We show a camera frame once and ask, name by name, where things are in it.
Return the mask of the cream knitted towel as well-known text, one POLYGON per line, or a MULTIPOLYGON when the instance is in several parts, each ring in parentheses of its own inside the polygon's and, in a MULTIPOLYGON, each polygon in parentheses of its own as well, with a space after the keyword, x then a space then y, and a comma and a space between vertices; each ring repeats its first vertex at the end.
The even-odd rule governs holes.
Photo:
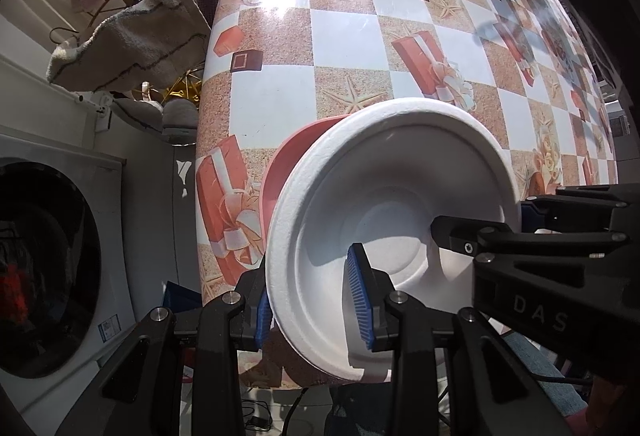
POLYGON ((56 46, 47 81, 70 92, 171 85, 205 57, 210 27, 195 0, 142 0, 102 21, 83 42, 56 46))

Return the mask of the pink square plate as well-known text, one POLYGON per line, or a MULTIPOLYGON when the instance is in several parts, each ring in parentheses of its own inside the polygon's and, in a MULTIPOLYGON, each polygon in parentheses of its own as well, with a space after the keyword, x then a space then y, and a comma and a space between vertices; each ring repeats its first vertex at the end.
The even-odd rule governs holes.
POLYGON ((292 133, 274 152, 262 178, 259 195, 260 226, 264 244, 267 244, 272 214, 288 176, 312 144, 343 118, 344 115, 330 116, 309 123, 292 133))

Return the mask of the patterned vinyl tablecloth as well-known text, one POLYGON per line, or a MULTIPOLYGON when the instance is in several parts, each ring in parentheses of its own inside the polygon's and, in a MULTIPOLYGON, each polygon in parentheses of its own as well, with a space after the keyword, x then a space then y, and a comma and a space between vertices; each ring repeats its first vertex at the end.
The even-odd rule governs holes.
POLYGON ((604 99, 559 0, 220 0, 196 143, 198 258, 211 300, 265 253, 285 141, 393 98, 479 120, 520 198, 617 182, 604 99))

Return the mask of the white foam bowl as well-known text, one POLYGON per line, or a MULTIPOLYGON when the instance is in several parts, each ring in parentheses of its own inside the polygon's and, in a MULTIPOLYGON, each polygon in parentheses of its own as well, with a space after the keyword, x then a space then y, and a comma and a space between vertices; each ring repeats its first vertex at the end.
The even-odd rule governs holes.
POLYGON ((351 245, 424 305, 472 302, 472 258, 439 248, 438 216, 520 224, 518 184, 495 136, 452 104, 399 98, 332 126, 296 163, 270 220, 266 288, 298 356, 343 382, 390 377, 362 340, 347 281, 351 245))

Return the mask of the white washing machine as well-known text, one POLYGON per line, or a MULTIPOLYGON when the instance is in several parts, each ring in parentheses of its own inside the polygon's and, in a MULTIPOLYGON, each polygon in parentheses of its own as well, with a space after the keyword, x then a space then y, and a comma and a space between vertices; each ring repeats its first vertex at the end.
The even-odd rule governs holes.
POLYGON ((2 128, 1 385, 20 411, 136 320, 122 160, 2 128))

